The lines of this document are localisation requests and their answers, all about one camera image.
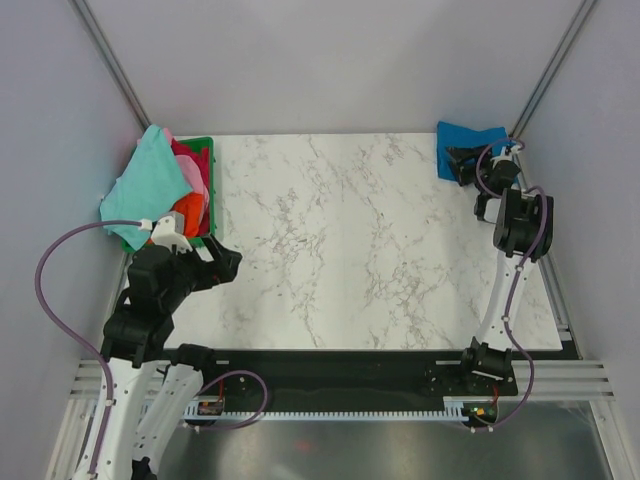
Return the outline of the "blue t shirt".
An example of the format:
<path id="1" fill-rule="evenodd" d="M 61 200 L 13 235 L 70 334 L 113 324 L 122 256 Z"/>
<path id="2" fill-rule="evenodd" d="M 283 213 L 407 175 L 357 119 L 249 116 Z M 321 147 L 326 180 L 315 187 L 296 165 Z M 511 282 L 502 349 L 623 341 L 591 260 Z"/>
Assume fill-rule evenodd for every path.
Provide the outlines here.
<path id="1" fill-rule="evenodd" d="M 473 130 L 464 126 L 439 121 L 436 126 L 436 166 L 440 179 L 455 181 L 453 172 L 449 167 L 448 147 L 473 148 L 486 147 L 507 137 L 504 127 L 494 127 L 487 130 Z M 497 155 L 503 144 L 495 144 L 492 153 Z"/>

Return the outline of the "green plastic bin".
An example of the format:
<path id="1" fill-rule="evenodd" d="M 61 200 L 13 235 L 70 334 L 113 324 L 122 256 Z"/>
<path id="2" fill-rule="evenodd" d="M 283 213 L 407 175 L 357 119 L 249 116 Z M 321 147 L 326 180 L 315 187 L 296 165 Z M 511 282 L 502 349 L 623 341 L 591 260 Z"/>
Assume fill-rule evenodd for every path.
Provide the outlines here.
<path id="1" fill-rule="evenodd" d="M 196 138 L 187 139 L 187 140 L 178 140 L 178 139 L 176 139 L 174 137 L 174 139 L 179 141 L 179 142 L 186 143 L 187 145 L 191 146 L 196 151 L 200 151 L 204 147 L 208 147 L 209 148 L 211 203 L 210 203 L 210 231 L 208 233 L 213 233 L 215 231 L 215 220 L 214 220 L 214 196 L 215 196 L 215 189 L 214 189 L 214 142 L 213 142 L 213 139 L 210 138 L 210 137 L 196 137 Z M 190 239 L 190 240 L 192 240 L 194 242 L 197 242 L 204 235 L 199 236 L 199 237 L 195 237 L 195 238 L 188 238 L 188 239 Z"/>

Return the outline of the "teal t shirt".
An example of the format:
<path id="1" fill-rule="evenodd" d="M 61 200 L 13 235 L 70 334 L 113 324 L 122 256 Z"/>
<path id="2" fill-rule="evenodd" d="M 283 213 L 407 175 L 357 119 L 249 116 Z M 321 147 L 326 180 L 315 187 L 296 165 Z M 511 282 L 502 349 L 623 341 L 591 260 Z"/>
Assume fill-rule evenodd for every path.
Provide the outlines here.
<path id="1" fill-rule="evenodd" d="M 139 139 L 124 172 L 102 200 L 103 221 L 158 220 L 192 192 L 164 130 L 151 125 Z"/>

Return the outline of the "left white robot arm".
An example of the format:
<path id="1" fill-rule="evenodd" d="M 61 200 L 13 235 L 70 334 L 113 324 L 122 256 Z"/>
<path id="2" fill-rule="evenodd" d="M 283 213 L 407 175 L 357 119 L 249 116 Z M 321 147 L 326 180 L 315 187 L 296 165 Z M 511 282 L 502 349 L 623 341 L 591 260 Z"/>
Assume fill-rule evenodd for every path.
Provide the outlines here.
<path id="1" fill-rule="evenodd" d="M 101 391 L 77 479 L 154 479 L 184 410 L 219 382 L 211 349 L 165 342 L 173 315 L 192 293 L 232 282 L 242 255 L 214 236 L 209 260 L 195 250 L 149 245 L 132 257 L 128 286 L 106 322 Z"/>

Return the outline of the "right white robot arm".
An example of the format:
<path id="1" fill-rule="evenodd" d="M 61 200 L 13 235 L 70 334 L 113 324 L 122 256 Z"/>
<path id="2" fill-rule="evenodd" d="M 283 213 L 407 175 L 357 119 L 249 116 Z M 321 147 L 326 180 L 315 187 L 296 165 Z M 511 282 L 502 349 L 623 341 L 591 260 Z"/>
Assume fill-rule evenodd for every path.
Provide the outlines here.
<path id="1" fill-rule="evenodd" d="M 452 379 L 471 394 L 515 394 L 513 352 L 526 351 L 514 337 L 519 306 L 534 267 L 553 240 L 554 199 L 540 186 L 518 184 L 514 157 L 523 144 L 506 138 L 479 147 L 448 147 L 448 164 L 461 186 L 474 185 L 474 215 L 494 226 L 496 275 L 489 303 Z"/>

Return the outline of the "orange t shirt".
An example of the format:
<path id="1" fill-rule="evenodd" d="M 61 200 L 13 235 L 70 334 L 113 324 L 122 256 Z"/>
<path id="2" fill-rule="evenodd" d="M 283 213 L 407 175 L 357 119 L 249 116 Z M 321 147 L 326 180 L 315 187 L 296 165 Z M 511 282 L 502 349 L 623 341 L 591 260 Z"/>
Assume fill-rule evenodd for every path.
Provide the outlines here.
<path id="1" fill-rule="evenodd" d="M 183 234 L 195 238 L 209 231 L 209 205 L 203 194 L 192 192 L 178 200 L 172 210 L 184 217 Z"/>

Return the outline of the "pink t shirt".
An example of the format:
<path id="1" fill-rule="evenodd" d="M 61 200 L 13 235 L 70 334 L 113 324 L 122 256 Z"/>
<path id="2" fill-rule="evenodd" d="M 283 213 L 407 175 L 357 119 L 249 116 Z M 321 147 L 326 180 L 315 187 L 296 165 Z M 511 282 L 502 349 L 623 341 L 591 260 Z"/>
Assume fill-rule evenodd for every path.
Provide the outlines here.
<path id="1" fill-rule="evenodd" d="M 181 172 L 192 188 L 192 191 L 203 194 L 209 203 L 210 168 L 208 149 L 204 148 L 202 151 L 196 152 L 188 145 L 176 141 L 167 128 L 163 128 L 162 131 L 169 141 Z"/>

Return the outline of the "dark red t shirt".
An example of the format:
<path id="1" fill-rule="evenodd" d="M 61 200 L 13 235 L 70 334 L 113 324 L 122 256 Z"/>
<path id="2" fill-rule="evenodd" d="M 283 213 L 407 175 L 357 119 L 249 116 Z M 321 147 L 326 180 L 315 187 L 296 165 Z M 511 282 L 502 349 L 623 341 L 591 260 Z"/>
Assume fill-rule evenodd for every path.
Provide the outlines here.
<path id="1" fill-rule="evenodd" d="M 210 231 L 210 165 L 209 148 L 194 150 L 175 139 L 172 151 L 191 192 L 179 199 L 172 209 L 184 217 L 184 235 L 202 236 Z"/>

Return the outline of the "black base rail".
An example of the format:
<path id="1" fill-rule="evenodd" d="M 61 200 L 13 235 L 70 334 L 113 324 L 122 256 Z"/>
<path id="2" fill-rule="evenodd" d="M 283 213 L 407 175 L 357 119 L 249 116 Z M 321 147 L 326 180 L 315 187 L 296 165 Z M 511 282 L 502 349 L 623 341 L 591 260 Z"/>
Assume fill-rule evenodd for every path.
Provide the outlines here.
<path id="1" fill-rule="evenodd" d="M 211 381 L 232 372 L 219 391 L 224 410 L 269 413 L 433 411 L 447 397 L 471 394 L 452 379 L 458 351 L 215 350 L 193 355 Z"/>

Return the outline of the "right aluminium frame post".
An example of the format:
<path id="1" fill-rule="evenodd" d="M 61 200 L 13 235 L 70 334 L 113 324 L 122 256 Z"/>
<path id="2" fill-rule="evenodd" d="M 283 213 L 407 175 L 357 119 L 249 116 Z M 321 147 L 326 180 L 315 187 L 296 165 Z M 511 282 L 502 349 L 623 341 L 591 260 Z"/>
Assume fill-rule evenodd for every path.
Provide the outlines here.
<path id="1" fill-rule="evenodd" d="M 547 62 L 510 133 L 520 138 L 589 22 L 599 0 L 582 0 Z"/>

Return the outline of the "aluminium frame post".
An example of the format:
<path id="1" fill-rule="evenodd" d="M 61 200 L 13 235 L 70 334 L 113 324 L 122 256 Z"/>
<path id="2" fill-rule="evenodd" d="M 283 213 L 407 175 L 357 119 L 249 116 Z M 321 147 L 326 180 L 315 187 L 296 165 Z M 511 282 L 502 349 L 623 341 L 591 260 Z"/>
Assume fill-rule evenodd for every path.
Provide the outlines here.
<path id="1" fill-rule="evenodd" d="M 547 62 L 510 133 L 520 138 L 589 22 L 599 0 L 582 0 Z"/>
<path id="2" fill-rule="evenodd" d="M 145 131 L 152 121 L 149 118 L 137 92 L 134 89 L 124 67 L 118 59 L 111 42 L 101 27 L 90 3 L 86 0 L 70 0 L 69 4 L 86 31 L 94 49 L 118 88 L 137 125 Z"/>

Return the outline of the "aluminium front rail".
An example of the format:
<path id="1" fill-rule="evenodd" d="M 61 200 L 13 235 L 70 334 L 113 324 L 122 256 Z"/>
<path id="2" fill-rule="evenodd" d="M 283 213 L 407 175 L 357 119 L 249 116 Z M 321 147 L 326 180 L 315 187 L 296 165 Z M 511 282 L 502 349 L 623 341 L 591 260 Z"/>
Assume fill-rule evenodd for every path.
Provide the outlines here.
<path id="1" fill-rule="evenodd" d="M 71 399 L 96 399 L 102 370 L 96 361 L 81 360 L 69 393 Z M 603 400 L 614 396 L 605 366 L 596 360 L 539 360 L 535 362 L 532 399 Z"/>

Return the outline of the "left aluminium frame post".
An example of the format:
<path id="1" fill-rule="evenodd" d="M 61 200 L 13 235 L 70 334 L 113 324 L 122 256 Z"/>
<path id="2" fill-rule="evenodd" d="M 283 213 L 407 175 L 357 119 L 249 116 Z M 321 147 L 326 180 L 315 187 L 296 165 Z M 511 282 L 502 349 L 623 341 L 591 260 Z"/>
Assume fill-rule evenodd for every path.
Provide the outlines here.
<path id="1" fill-rule="evenodd" d="M 145 131 L 152 121 L 149 118 L 137 92 L 134 89 L 124 67 L 118 59 L 111 42 L 101 27 L 90 3 L 86 0 L 70 0 L 69 4 L 86 31 L 94 49 L 118 88 L 137 125 Z"/>

